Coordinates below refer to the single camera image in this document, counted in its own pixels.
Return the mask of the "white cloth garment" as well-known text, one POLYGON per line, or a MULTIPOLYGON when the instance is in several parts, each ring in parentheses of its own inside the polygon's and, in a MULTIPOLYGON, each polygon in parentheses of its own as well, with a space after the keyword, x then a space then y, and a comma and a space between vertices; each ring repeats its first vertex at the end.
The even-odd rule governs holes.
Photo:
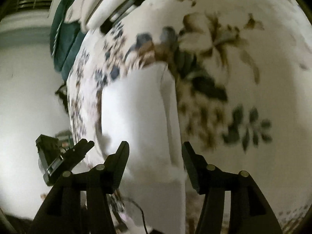
POLYGON ((184 233, 185 180, 175 81, 164 62, 131 72, 102 91, 102 135, 112 154, 122 141, 129 158, 120 191, 149 226, 184 233))

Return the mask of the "dark green quilted pillow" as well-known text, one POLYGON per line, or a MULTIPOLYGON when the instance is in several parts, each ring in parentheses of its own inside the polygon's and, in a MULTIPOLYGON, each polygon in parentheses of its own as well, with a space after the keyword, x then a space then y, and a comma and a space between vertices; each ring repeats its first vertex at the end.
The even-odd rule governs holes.
POLYGON ((61 0, 50 31, 50 53, 56 72, 61 74, 63 81, 68 79, 76 55, 85 34, 81 31, 79 20, 66 22, 66 13, 74 0, 61 0))

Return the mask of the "black grey striped garment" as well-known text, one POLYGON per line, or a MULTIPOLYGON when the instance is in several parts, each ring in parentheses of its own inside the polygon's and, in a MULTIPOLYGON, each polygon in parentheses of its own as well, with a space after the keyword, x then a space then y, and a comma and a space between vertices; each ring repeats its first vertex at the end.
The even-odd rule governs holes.
POLYGON ((117 24, 122 18, 126 16, 137 7, 139 7, 145 0, 126 0, 124 1, 100 26, 100 31, 107 34, 111 28, 117 24))

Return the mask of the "floral bed sheet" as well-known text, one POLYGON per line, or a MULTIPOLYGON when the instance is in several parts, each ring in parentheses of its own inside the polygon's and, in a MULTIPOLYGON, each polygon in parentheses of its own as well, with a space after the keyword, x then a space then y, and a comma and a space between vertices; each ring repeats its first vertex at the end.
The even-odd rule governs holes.
MULTIPOLYGON (((249 172, 282 232, 297 232, 311 207, 311 23, 298 2, 145 0, 107 34, 86 32, 67 79, 74 141, 95 143, 85 168, 110 155, 103 89, 156 62, 175 81, 181 144, 249 172)), ((184 233, 202 201, 186 176, 184 233)))

